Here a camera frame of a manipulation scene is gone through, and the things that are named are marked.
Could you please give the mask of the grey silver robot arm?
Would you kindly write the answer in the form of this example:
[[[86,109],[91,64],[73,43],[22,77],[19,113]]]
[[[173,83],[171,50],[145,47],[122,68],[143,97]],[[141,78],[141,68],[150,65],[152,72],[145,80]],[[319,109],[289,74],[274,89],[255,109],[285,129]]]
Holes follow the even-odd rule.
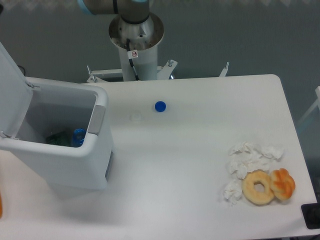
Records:
[[[114,45],[125,50],[147,50],[164,36],[160,18],[150,12],[148,0],[79,0],[79,7],[90,15],[112,15],[108,32]]]

